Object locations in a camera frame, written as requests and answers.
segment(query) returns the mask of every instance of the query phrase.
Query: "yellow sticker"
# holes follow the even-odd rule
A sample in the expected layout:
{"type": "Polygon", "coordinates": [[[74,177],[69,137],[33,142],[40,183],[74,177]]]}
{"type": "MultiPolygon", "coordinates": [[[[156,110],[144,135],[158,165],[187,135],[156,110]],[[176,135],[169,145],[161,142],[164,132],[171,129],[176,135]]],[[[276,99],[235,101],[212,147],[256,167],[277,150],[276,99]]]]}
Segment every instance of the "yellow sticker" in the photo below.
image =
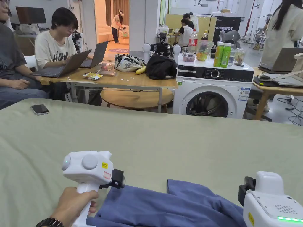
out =
{"type": "Polygon", "coordinates": [[[102,162],[102,168],[104,168],[104,169],[107,169],[107,163],[105,163],[105,162],[102,162]]]}
{"type": "Polygon", "coordinates": [[[249,219],[250,223],[252,224],[252,226],[255,226],[254,217],[252,216],[252,214],[250,212],[248,212],[248,219],[249,219]]]}

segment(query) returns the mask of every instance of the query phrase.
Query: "man with glasses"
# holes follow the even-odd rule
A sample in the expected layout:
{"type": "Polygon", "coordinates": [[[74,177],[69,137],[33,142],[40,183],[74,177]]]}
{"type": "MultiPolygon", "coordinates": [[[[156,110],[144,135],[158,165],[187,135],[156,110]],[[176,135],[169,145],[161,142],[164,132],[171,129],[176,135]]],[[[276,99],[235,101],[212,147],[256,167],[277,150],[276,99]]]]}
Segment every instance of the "man with glasses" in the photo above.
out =
{"type": "MultiPolygon", "coordinates": [[[[58,8],[52,16],[52,29],[40,33],[35,40],[38,69],[61,67],[76,54],[71,35],[78,29],[76,16],[67,8],[58,8]]],[[[100,106],[101,90],[90,90],[88,104],[100,106]]],[[[77,90],[78,102],[86,103],[84,90],[77,90]]]]}
{"type": "Polygon", "coordinates": [[[49,98],[48,87],[43,87],[39,77],[31,76],[25,58],[15,37],[5,23],[8,0],[0,0],[0,110],[28,98],[49,98]]]}

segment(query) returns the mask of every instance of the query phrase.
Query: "gray t-shirt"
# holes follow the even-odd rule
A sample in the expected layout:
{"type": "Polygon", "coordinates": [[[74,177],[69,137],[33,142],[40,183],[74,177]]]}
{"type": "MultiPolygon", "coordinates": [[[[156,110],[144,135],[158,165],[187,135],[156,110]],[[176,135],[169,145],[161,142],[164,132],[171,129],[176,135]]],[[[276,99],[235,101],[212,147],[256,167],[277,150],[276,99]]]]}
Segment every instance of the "gray t-shirt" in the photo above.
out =
{"type": "Polygon", "coordinates": [[[18,80],[21,74],[15,68],[26,64],[26,60],[20,51],[13,32],[0,23],[0,78],[18,80]]]}

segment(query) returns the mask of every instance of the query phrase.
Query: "banana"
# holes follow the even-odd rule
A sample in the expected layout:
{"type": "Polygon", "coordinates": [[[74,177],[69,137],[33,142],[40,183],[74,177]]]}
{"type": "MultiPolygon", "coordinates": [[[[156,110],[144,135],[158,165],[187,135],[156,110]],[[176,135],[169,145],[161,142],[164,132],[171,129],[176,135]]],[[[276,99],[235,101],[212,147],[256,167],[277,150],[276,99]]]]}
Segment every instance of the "banana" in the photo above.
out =
{"type": "Polygon", "coordinates": [[[143,68],[138,69],[138,70],[136,71],[136,74],[139,75],[139,74],[145,73],[145,71],[146,71],[146,66],[143,65],[143,68]]]}

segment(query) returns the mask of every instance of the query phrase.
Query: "wrist watch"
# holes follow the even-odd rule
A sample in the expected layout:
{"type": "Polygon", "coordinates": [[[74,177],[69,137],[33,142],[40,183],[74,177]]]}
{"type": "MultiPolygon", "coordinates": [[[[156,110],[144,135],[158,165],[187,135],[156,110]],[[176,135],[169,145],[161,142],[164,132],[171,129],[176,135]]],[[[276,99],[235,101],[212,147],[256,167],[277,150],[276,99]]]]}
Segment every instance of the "wrist watch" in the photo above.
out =
{"type": "Polygon", "coordinates": [[[56,218],[47,218],[39,222],[36,227],[64,227],[62,222],[56,218]]]}

